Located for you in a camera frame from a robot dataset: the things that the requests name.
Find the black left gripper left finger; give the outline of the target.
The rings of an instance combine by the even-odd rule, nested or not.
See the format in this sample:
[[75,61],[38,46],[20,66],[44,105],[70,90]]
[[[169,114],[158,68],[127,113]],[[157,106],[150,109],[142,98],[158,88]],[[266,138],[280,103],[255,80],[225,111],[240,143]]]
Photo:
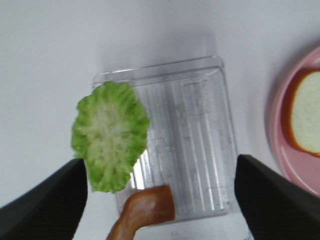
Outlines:
[[73,159],[0,209],[2,240],[71,240],[88,198],[83,159]]

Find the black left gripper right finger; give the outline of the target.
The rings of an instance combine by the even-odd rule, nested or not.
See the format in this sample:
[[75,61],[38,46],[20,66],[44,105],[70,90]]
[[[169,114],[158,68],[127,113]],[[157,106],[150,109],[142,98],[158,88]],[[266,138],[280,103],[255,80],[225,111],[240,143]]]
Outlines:
[[318,240],[320,199],[251,155],[237,157],[235,197],[256,240]]

